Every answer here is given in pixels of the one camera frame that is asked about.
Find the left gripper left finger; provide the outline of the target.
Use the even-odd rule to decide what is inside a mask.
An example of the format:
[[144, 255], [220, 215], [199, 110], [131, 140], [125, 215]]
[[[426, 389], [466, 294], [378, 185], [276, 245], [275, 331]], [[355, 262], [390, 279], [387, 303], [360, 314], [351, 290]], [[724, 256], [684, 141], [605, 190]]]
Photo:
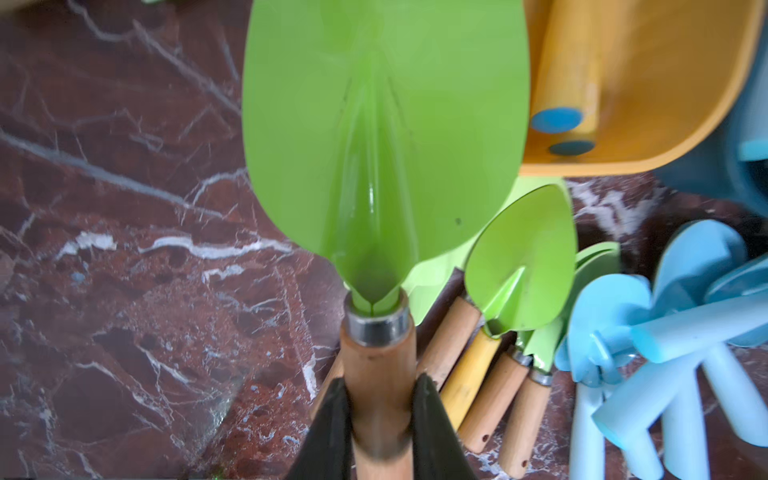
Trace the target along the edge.
[[333, 380], [317, 410], [286, 479], [347, 480], [352, 440], [348, 392], [343, 378]]

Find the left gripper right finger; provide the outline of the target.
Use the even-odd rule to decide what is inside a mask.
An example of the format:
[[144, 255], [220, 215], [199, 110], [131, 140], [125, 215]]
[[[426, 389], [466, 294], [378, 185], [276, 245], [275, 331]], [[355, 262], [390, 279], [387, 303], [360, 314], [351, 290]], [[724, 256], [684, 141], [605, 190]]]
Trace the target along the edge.
[[417, 377], [414, 385], [411, 428], [416, 480], [477, 478], [465, 457], [439, 392], [426, 372]]

